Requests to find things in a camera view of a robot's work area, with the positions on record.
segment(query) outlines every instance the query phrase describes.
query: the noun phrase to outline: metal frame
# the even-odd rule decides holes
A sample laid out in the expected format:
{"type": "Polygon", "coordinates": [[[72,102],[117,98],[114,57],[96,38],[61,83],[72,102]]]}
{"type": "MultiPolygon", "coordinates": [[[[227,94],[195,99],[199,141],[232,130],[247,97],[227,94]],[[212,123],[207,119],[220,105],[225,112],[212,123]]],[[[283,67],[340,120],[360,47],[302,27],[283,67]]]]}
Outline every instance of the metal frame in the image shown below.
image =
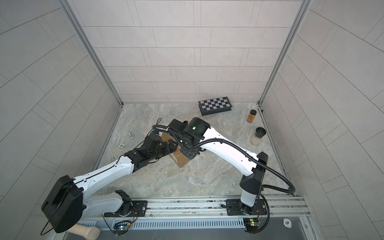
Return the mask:
{"type": "Polygon", "coordinates": [[[266,83],[266,86],[264,88],[262,96],[259,100],[260,106],[262,106],[264,101],[265,101],[265,98],[268,94],[268,91],[271,88],[271,85],[272,85],[274,79],[276,78],[277,73],[279,72],[279,69],[283,63],[283,60],[284,60],[285,56],[287,55],[289,48],[292,45],[293,39],[295,38],[295,36],[296,36],[296,34],[300,28],[300,25],[303,22],[303,19],[304,19],[306,13],[308,12],[308,9],[310,7],[310,3],[311,3],[311,0],[303,0],[303,2],[301,3],[299,12],[297,12],[295,21],[292,24],[291,30],[289,31],[289,34],[288,34],[288,36],[284,42],[283,48],[281,49],[280,55],[276,61],[275,66],[273,67],[271,76],[269,77],[269,80],[266,83]]]}
{"type": "Polygon", "coordinates": [[[107,75],[103,65],[100,62],[100,59],[96,55],[93,47],[91,46],[91,43],[89,42],[87,36],[85,35],[83,28],[81,27],[79,21],[77,20],[71,6],[68,4],[67,0],[57,0],[61,9],[63,10],[65,16],[67,17],[68,21],[72,25],[72,28],[74,29],[76,35],[79,37],[80,42],[83,44],[85,50],[87,51],[89,57],[91,58],[92,62],[95,64],[95,67],[97,71],[100,73],[101,77],[106,82],[108,88],[112,91],[113,95],[117,99],[120,106],[123,105],[123,102],[121,101],[121,98],[119,94],[117,93],[116,89],[114,88],[112,81],[110,80],[109,76],[107,75]]]}

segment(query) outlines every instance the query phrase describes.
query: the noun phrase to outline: black cable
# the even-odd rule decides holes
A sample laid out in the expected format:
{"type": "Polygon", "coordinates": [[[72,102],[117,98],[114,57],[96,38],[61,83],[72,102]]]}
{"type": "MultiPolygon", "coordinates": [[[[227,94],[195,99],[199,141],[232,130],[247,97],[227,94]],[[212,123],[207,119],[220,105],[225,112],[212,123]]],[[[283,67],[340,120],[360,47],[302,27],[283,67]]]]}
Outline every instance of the black cable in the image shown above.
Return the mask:
{"type": "Polygon", "coordinates": [[[237,146],[233,142],[230,142],[230,141],[227,141],[227,140],[221,139],[221,138],[211,138],[211,139],[207,139],[207,140],[204,140],[204,141],[196,144],[192,148],[187,148],[180,141],[180,139],[176,135],[176,133],[172,129],[168,128],[167,126],[164,126],[164,125],[153,125],[152,129],[157,130],[157,131],[161,131],[161,132],[169,132],[171,134],[171,136],[176,140],[176,142],[180,145],[180,147],[182,147],[182,148],[184,148],[185,150],[188,150],[188,151],[192,151],[192,150],[194,150],[194,149],[196,149],[196,148],[198,148],[198,147],[200,147],[200,146],[202,146],[204,144],[210,143],[210,142],[225,143],[225,144],[233,147],[237,151],[241,152],[245,157],[247,157],[249,159],[249,161],[252,161],[252,162],[260,165],[262,168],[268,170],[269,172],[271,172],[274,175],[276,175],[277,177],[279,177],[281,180],[283,180],[289,186],[289,189],[284,189],[284,188],[280,188],[280,187],[276,187],[276,186],[272,186],[272,185],[261,185],[260,186],[261,189],[263,189],[263,188],[270,188],[270,189],[274,189],[274,190],[277,190],[277,191],[280,191],[280,192],[284,192],[284,193],[288,193],[288,194],[294,194],[294,192],[296,190],[294,185],[284,175],[282,175],[281,173],[277,172],[273,168],[270,168],[269,166],[263,164],[262,162],[257,161],[251,155],[249,155],[249,153],[247,153],[245,150],[243,150],[242,148],[240,148],[239,146],[237,146]]]}
{"type": "Polygon", "coordinates": [[[43,229],[41,230],[40,232],[40,235],[43,236],[45,234],[47,234],[48,232],[50,232],[53,228],[51,228],[50,230],[46,231],[45,233],[43,233],[43,231],[45,230],[45,228],[47,227],[48,223],[51,221],[52,217],[55,215],[56,211],[59,209],[60,205],[63,204],[64,202],[64,199],[65,199],[65,195],[68,193],[69,189],[71,188],[72,186],[69,186],[65,192],[64,192],[64,195],[62,197],[62,199],[60,200],[59,204],[57,205],[57,208],[55,209],[55,211],[53,212],[52,216],[49,218],[49,220],[47,221],[47,223],[45,224],[45,226],[43,227],[43,229]]]}

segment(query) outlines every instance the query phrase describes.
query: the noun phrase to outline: mounting plate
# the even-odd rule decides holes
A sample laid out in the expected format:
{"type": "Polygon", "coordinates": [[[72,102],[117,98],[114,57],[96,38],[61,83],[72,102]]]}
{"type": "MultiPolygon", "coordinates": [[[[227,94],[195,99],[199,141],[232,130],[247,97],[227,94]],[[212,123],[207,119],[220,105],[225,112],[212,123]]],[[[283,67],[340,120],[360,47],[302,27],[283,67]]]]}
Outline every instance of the mounting plate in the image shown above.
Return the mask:
{"type": "MultiPolygon", "coordinates": [[[[230,209],[227,209],[228,216],[245,215],[240,210],[239,202],[240,202],[240,199],[227,199],[227,200],[225,200],[225,205],[230,208],[230,209]]],[[[262,215],[267,215],[266,208],[263,206],[265,206],[264,200],[263,199],[257,199],[255,202],[255,205],[252,208],[252,209],[254,209],[254,211],[252,212],[251,215],[259,215],[259,212],[257,210],[259,210],[262,215]]]]}
{"type": "MultiPolygon", "coordinates": [[[[144,217],[145,212],[147,210],[147,204],[148,201],[132,201],[133,207],[137,209],[137,212],[139,213],[137,217],[144,217]]],[[[106,212],[104,213],[104,217],[121,217],[117,213],[114,212],[106,212]]],[[[133,217],[133,212],[131,211],[126,217],[133,217]]]]}

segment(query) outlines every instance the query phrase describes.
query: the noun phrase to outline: marble floor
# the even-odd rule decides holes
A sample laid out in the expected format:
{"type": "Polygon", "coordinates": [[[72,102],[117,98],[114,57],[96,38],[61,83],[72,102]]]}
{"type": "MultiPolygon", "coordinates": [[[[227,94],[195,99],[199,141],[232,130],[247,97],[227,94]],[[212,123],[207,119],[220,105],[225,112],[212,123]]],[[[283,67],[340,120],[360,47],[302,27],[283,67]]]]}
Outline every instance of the marble floor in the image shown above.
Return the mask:
{"type": "MultiPolygon", "coordinates": [[[[232,106],[231,111],[201,116],[197,103],[125,104],[99,167],[115,161],[120,155],[137,146],[158,118],[162,118],[160,124],[168,125],[172,119],[190,121],[193,117],[199,117],[237,145],[252,152],[267,153],[268,165],[281,172],[267,135],[258,146],[250,143],[255,129],[263,127],[259,113],[253,123],[246,122],[249,111],[257,110],[257,104],[232,103],[232,106]],[[128,132],[134,134],[133,139],[128,137],[128,132]],[[125,143],[123,149],[118,148],[120,143],[125,143]]],[[[241,177],[242,174],[229,162],[205,151],[182,168],[179,168],[170,156],[165,156],[155,164],[149,164],[112,182],[96,194],[108,194],[122,189],[132,198],[240,195],[241,177]]],[[[263,183],[286,187],[279,178],[269,172],[266,172],[263,183]]],[[[279,192],[265,189],[264,193],[279,192]]]]}

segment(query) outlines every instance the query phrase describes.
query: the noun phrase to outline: wall tile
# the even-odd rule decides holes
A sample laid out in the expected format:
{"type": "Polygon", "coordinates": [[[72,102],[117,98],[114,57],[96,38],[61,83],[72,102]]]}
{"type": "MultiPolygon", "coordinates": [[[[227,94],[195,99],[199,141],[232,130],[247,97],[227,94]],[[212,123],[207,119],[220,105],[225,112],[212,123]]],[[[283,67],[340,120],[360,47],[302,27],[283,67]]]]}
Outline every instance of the wall tile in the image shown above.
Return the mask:
{"type": "Polygon", "coordinates": [[[304,80],[295,98],[320,138],[341,124],[341,120],[308,80],[304,80]]]}
{"type": "Polygon", "coordinates": [[[359,142],[384,130],[383,112],[331,65],[325,67],[313,86],[359,142]]]}
{"type": "Polygon", "coordinates": [[[282,48],[291,28],[265,28],[261,48],[282,48]]]}
{"type": "Polygon", "coordinates": [[[373,0],[361,2],[358,0],[327,1],[321,11],[321,16],[364,39],[375,24],[383,16],[384,2],[373,0]]]}
{"type": "Polygon", "coordinates": [[[325,137],[322,138],[322,141],[325,146],[336,140],[338,137],[343,135],[348,131],[348,128],[344,125],[344,123],[341,123],[339,126],[337,126],[335,129],[333,129],[330,133],[328,133],[325,137]]]}
{"type": "Polygon", "coordinates": [[[56,34],[53,32],[52,28],[48,25],[47,21],[44,19],[44,16],[41,16],[39,18],[36,18],[36,21],[40,24],[40,26],[44,29],[44,31],[47,33],[49,38],[52,40],[52,42],[59,46],[61,44],[59,38],[56,36],[56,34]]]}
{"type": "Polygon", "coordinates": [[[61,9],[44,15],[45,21],[59,38],[60,42],[65,42],[75,35],[74,30],[61,9]]]}
{"type": "Polygon", "coordinates": [[[96,26],[84,26],[82,27],[85,35],[94,48],[105,48],[105,43],[100,35],[100,32],[96,26]]]}
{"type": "Polygon", "coordinates": [[[132,102],[147,103],[147,102],[167,102],[166,94],[131,94],[129,95],[132,102]]]}
{"type": "Polygon", "coordinates": [[[284,82],[281,83],[279,90],[276,92],[276,97],[279,100],[279,103],[281,104],[289,122],[293,124],[303,110],[284,82]]]}
{"type": "Polygon", "coordinates": [[[285,145],[288,148],[292,160],[295,160],[304,153],[304,150],[301,147],[300,142],[297,139],[296,134],[293,131],[291,124],[289,123],[288,118],[285,116],[284,112],[276,120],[276,123],[280,129],[281,136],[284,139],[285,145]]]}
{"type": "Polygon", "coordinates": [[[51,189],[53,188],[53,186],[55,185],[56,181],[59,178],[65,175],[68,175],[71,178],[77,176],[76,172],[79,169],[79,166],[83,161],[83,158],[85,157],[86,153],[87,151],[79,147],[76,143],[72,144],[64,160],[62,161],[61,165],[57,169],[55,175],[49,181],[48,186],[46,187],[44,193],[41,195],[38,201],[39,204],[44,203],[49,192],[51,191],[51,189]]]}
{"type": "Polygon", "coordinates": [[[248,27],[254,2],[202,1],[201,26],[248,27]]]}
{"type": "Polygon", "coordinates": [[[130,82],[131,79],[125,67],[105,67],[112,82],[130,82]]]}
{"type": "Polygon", "coordinates": [[[309,10],[297,35],[317,50],[332,26],[332,22],[309,10]]]}
{"type": "Polygon", "coordinates": [[[39,104],[36,104],[32,111],[39,115],[42,119],[47,121],[49,124],[51,124],[53,127],[56,127],[59,124],[59,121],[54,118],[51,114],[49,114],[47,111],[44,110],[39,104]]]}
{"type": "Polygon", "coordinates": [[[306,118],[307,116],[305,115],[304,112],[302,112],[300,114],[300,116],[292,123],[292,128],[293,130],[295,130],[297,128],[297,126],[299,126],[299,124],[304,121],[304,119],[306,118]]]}
{"type": "Polygon", "coordinates": [[[158,48],[209,48],[211,29],[154,27],[153,34],[158,48]]]}
{"type": "Polygon", "coordinates": [[[60,121],[85,88],[75,71],[71,70],[43,97],[39,105],[60,121]]]}
{"type": "Polygon", "coordinates": [[[262,94],[266,83],[240,82],[237,93],[262,94]]]}
{"type": "Polygon", "coordinates": [[[341,225],[322,227],[326,237],[346,237],[341,225]]]}
{"type": "Polygon", "coordinates": [[[107,48],[156,46],[151,27],[100,26],[98,30],[107,48]]]}
{"type": "Polygon", "coordinates": [[[245,65],[273,67],[280,51],[280,48],[251,48],[245,65]]]}
{"type": "Polygon", "coordinates": [[[86,174],[91,171],[93,164],[97,160],[101,147],[102,145],[96,139],[93,140],[91,147],[89,148],[87,154],[81,162],[79,170],[76,173],[77,176],[86,174]]]}
{"type": "Polygon", "coordinates": [[[321,42],[319,48],[317,49],[317,52],[321,55],[323,54],[325,48],[328,46],[329,42],[332,40],[333,36],[336,34],[337,30],[339,30],[339,26],[336,24],[333,24],[327,35],[325,36],[324,40],[321,42]]]}
{"type": "Polygon", "coordinates": [[[104,95],[101,97],[101,100],[103,101],[103,103],[105,104],[105,106],[107,106],[108,109],[111,108],[111,105],[113,104],[113,102],[116,100],[114,94],[108,89],[104,95]]]}
{"type": "Polygon", "coordinates": [[[201,66],[239,66],[241,48],[202,48],[201,66]]]}
{"type": "Polygon", "coordinates": [[[201,26],[201,1],[193,2],[194,26],[201,26]]]}
{"type": "Polygon", "coordinates": [[[85,108],[79,103],[79,101],[76,101],[73,105],[77,108],[77,110],[79,110],[82,113],[84,117],[86,118],[89,117],[89,112],[85,110],[85,108]]]}
{"type": "Polygon", "coordinates": [[[279,74],[290,90],[294,88],[302,75],[300,69],[288,56],[284,59],[284,62],[279,70],[279,74]]]}
{"type": "Polygon", "coordinates": [[[321,186],[323,187],[324,192],[327,193],[327,192],[348,186],[348,183],[345,180],[344,176],[341,175],[332,180],[329,180],[328,182],[323,183],[321,186]]]}
{"type": "Polygon", "coordinates": [[[158,85],[160,94],[195,93],[194,82],[172,82],[158,85]]]}
{"type": "Polygon", "coordinates": [[[350,187],[346,186],[329,192],[327,193],[327,197],[331,202],[348,239],[380,239],[377,230],[350,187]],[[356,216],[356,214],[366,223],[361,228],[356,228],[351,222],[351,218],[356,216]]]}
{"type": "Polygon", "coordinates": [[[194,66],[193,48],[148,48],[153,66],[194,66]]]}
{"type": "Polygon", "coordinates": [[[295,133],[320,183],[325,183],[341,175],[338,166],[308,119],[305,119],[296,128],[295,133]]]}
{"type": "Polygon", "coordinates": [[[2,161],[0,195],[5,196],[53,129],[34,112],[29,112],[0,142],[0,159],[17,159],[2,161]]]}
{"type": "Polygon", "coordinates": [[[167,94],[168,102],[197,102],[206,100],[206,94],[167,94]]]}
{"type": "Polygon", "coordinates": [[[372,221],[382,220],[384,174],[350,132],[327,146],[372,221]]]}
{"type": "Polygon", "coordinates": [[[136,82],[172,82],[169,67],[131,67],[136,82]]]}
{"type": "Polygon", "coordinates": [[[119,111],[119,104],[117,101],[114,101],[111,108],[109,109],[107,115],[105,116],[103,123],[101,124],[99,131],[97,132],[95,139],[99,143],[104,143],[106,140],[106,137],[108,135],[109,129],[111,128],[111,125],[113,124],[113,121],[116,117],[117,112],[119,111]]]}
{"type": "Polygon", "coordinates": [[[31,164],[42,168],[44,170],[47,170],[48,172],[55,173],[56,170],[59,168],[58,165],[51,163],[50,161],[45,160],[42,157],[39,157],[35,155],[35,157],[32,159],[31,164]]]}
{"type": "Polygon", "coordinates": [[[291,155],[289,154],[288,148],[286,147],[283,137],[281,136],[280,130],[278,128],[276,128],[273,136],[275,137],[276,144],[279,148],[281,158],[284,161],[284,167],[288,172],[289,179],[291,180],[291,182],[298,180],[300,177],[297,173],[297,170],[292,161],[291,155]]]}
{"type": "Polygon", "coordinates": [[[85,122],[78,137],[86,144],[91,145],[106,115],[107,112],[104,111],[100,104],[97,104],[88,120],[85,122]]]}
{"type": "Polygon", "coordinates": [[[258,48],[265,28],[212,28],[212,48],[258,48]]]}
{"type": "Polygon", "coordinates": [[[37,154],[60,165],[85,122],[86,118],[72,106],[37,154]]]}
{"type": "Polygon", "coordinates": [[[133,26],[126,1],[73,0],[85,26],[133,26]]]}
{"type": "Polygon", "coordinates": [[[307,161],[308,158],[307,158],[307,155],[305,155],[305,153],[301,154],[298,158],[296,158],[293,163],[295,164],[295,167],[299,166],[300,164],[302,164],[303,162],[307,161]]]}
{"type": "Polygon", "coordinates": [[[0,74],[8,80],[55,48],[36,20],[1,34],[0,42],[0,74]]]}
{"type": "Polygon", "coordinates": [[[372,28],[369,34],[364,38],[364,41],[369,44],[373,44],[382,35],[383,32],[384,18],[381,18],[380,21],[372,28]]]}
{"type": "Polygon", "coordinates": [[[216,81],[217,67],[176,67],[179,82],[216,81]]]}
{"type": "Polygon", "coordinates": [[[222,94],[222,93],[213,93],[207,94],[207,99],[212,98],[222,98],[223,96],[228,97],[230,102],[242,102],[244,98],[244,94],[222,94]]]}
{"type": "Polygon", "coordinates": [[[154,94],[152,83],[116,83],[121,94],[154,94]]]}
{"type": "Polygon", "coordinates": [[[265,1],[262,3],[256,26],[291,27],[300,4],[295,1],[265,1]]]}
{"type": "Polygon", "coordinates": [[[0,139],[40,101],[44,92],[23,73],[0,88],[0,139]]]}
{"type": "Polygon", "coordinates": [[[241,55],[241,60],[240,60],[240,66],[245,66],[245,63],[248,58],[248,53],[249,53],[249,48],[243,48],[243,53],[241,55]]]}
{"type": "Polygon", "coordinates": [[[377,134],[376,136],[363,142],[361,145],[370,155],[376,165],[384,171],[384,132],[377,134]]]}
{"type": "Polygon", "coordinates": [[[367,98],[384,89],[380,79],[384,69],[379,64],[384,53],[344,29],[337,31],[322,56],[367,98]]]}
{"type": "Polygon", "coordinates": [[[14,239],[35,207],[53,173],[29,164],[0,203],[3,218],[0,232],[4,239],[14,239]],[[10,221],[17,216],[18,221],[10,221]]]}
{"type": "Polygon", "coordinates": [[[16,240],[23,239],[42,239],[40,235],[41,229],[47,222],[45,216],[35,216],[30,215],[20,230],[20,233],[17,235],[16,240]]]}
{"type": "Polygon", "coordinates": [[[379,232],[379,234],[381,236],[384,236],[384,221],[373,222],[373,225],[375,225],[376,230],[379,232]]]}
{"type": "Polygon", "coordinates": [[[141,48],[98,48],[106,66],[146,66],[141,48]]]}
{"type": "Polygon", "coordinates": [[[78,102],[87,110],[87,112],[92,113],[92,110],[106,90],[107,86],[105,85],[104,80],[98,75],[80,95],[78,102]]]}
{"type": "Polygon", "coordinates": [[[141,26],[194,26],[192,1],[135,1],[141,26]]]}
{"type": "Polygon", "coordinates": [[[223,67],[223,82],[256,82],[261,67],[223,67]]]}
{"type": "Polygon", "coordinates": [[[55,1],[35,0],[20,4],[20,2],[6,0],[0,4],[0,15],[14,28],[58,8],[60,7],[55,1]]]}
{"type": "Polygon", "coordinates": [[[327,65],[327,61],[298,36],[293,41],[288,56],[311,83],[327,65]]]}
{"type": "Polygon", "coordinates": [[[321,226],[339,225],[340,222],[325,195],[309,161],[297,167],[301,182],[311,201],[321,226]]]}
{"type": "Polygon", "coordinates": [[[372,102],[378,107],[384,106],[384,90],[381,91],[378,95],[376,95],[373,99],[372,102]]]}
{"type": "Polygon", "coordinates": [[[85,50],[83,44],[80,42],[79,37],[77,35],[75,35],[75,36],[71,37],[70,40],[73,43],[76,50],[79,52],[81,58],[85,58],[88,55],[88,53],[85,50]]]}
{"type": "Polygon", "coordinates": [[[201,82],[200,93],[233,93],[233,82],[201,82]]]}
{"type": "Polygon", "coordinates": [[[89,149],[89,145],[86,144],[83,140],[81,140],[79,137],[76,138],[76,140],[74,141],[79,147],[81,147],[82,149],[84,149],[85,151],[88,151],[89,149]]]}
{"type": "Polygon", "coordinates": [[[80,54],[68,40],[33,63],[24,73],[48,93],[80,61],[80,54]]]}

